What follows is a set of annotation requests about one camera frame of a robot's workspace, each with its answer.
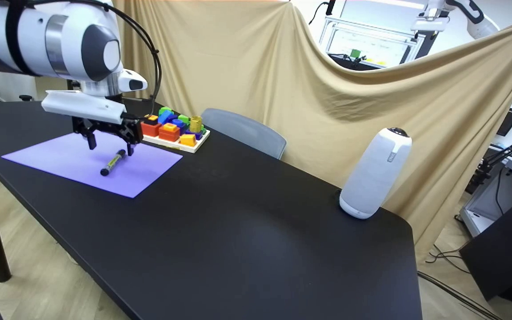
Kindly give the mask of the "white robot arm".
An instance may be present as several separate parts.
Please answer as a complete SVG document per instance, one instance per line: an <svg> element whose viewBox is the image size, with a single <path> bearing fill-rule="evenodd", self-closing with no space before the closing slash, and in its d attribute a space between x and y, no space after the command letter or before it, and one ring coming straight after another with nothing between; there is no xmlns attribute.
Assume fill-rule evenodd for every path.
<svg viewBox="0 0 512 320"><path fill-rule="evenodd" d="M128 155L142 141L117 97L148 83L121 63L110 0L0 0L0 72L78 83L77 91L48 91L41 107L69 116L91 150L96 131L123 139Z"/></svg>

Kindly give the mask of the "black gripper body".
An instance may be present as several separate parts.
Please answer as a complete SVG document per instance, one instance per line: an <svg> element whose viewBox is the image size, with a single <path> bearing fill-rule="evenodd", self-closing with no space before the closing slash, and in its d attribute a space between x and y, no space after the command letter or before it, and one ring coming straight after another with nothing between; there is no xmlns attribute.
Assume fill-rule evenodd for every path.
<svg viewBox="0 0 512 320"><path fill-rule="evenodd" d="M141 143L142 141L142 131L141 123L135 120L125 120L121 125L103 123L103 122L93 122L93 120L73 120L73 132L80 134L87 141L94 139L94 132L105 132L121 138L126 143Z"/></svg>

